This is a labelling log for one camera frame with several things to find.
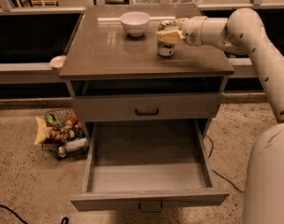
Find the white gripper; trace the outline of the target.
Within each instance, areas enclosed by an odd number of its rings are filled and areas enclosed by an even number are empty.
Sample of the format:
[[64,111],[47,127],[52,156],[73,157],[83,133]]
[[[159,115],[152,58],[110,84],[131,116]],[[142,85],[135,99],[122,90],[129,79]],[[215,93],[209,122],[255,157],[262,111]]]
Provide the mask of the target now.
[[190,19],[176,19],[176,25],[181,27],[161,30],[157,32],[157,40],[162,43],[176,45],[184,39],[189,46],[202,46],[202,27],[206,21],[206,16],[195,16]]

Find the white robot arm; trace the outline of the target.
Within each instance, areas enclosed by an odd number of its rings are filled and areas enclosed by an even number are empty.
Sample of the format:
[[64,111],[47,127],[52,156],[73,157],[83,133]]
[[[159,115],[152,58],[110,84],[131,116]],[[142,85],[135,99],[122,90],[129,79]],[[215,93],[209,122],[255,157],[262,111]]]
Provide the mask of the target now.
[[284,56],[268,38],[260,16],[244,7],[226,19],[180,18],[159,31],[157,40],[248,55],[277,124],[258,137],[250,152],[243,224],[284,224]]

